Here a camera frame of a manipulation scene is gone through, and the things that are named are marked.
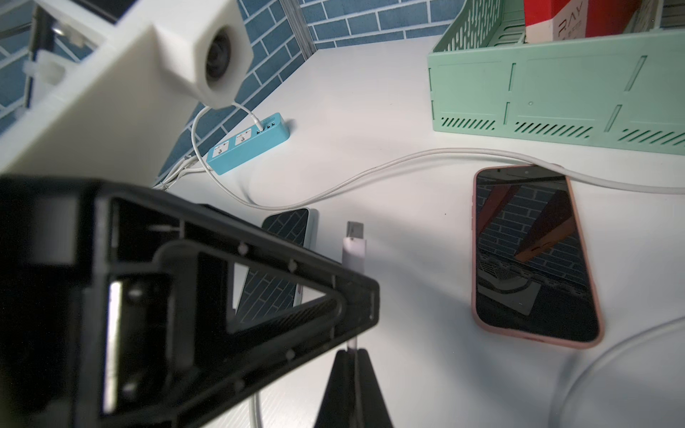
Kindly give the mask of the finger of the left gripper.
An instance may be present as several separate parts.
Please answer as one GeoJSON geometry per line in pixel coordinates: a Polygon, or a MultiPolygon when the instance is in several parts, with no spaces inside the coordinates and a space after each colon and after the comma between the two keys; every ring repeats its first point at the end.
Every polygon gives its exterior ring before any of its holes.
{"type": "Polygon", "coordinates": [[[172,278],[169,356],[173,382],[153,406],[105,417],[96,427],[200,427],[253,393],[375,326],[379,286],[341,264],[293,246],[224,212],[177,196],[118,185],[130,199],[173,218],[172,239],[152,267],[172,278]],[[258,251],[288,262],[287,279],[319,298],[262,322],[234,321],[238,265],[259,267],[258,251]]]}

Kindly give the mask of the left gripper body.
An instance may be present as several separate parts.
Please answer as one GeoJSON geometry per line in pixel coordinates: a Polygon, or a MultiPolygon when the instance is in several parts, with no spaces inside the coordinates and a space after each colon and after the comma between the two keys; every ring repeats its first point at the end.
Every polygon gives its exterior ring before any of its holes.
{"type": "Polygon", "coordinates": [[[173,382],[173,218],[98,180],[1,181],[1,424],[96,427],[173,382]]]}

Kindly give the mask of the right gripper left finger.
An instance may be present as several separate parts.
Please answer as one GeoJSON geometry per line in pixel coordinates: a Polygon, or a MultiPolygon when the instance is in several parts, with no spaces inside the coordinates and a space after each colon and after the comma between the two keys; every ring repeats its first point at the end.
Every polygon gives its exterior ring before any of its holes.
{"type": "Polygon", "coordinates": [[[355,407],[354,369],[353,354],[337,351],[314,424],[316,428],[351,427],[355,407]]]}

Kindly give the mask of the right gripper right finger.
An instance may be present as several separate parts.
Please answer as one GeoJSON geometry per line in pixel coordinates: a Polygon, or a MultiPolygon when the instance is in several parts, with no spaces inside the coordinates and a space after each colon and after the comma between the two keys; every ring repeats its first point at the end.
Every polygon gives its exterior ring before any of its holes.
{"type": "Polygon", "coordinates": [[[354,368],[354,422],[356,427],[393,428],[369,353],[357,349],[354,368]]]}

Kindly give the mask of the phone with light blue case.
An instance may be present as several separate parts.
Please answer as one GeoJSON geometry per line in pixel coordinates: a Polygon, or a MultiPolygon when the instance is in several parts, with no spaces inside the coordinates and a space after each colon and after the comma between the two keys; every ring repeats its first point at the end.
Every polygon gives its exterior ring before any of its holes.
{"type": "MultiPolygon", "coordinates": [[[[316,235],[318,213],[309,208],[271,214],[262,221],[262,230],[293,246],[310,249],[316,235]]],[[[283,273],[288,262],[267,251],[258,251],[259,267],[237,266],[234,321],[239,326],[256,324],[303,303],[303,286],[283,273]]]]}

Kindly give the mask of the phone with pink case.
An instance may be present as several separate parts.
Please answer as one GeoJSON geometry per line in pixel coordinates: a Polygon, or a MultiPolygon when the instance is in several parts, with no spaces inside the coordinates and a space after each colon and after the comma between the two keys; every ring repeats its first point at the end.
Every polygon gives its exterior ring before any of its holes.
{"type": "Polygon", "coordinates": [[[579,350],[599,344],[604,322],[570,179],[534,165],[481,169],[472,210],[476,324],[579,350]]]}

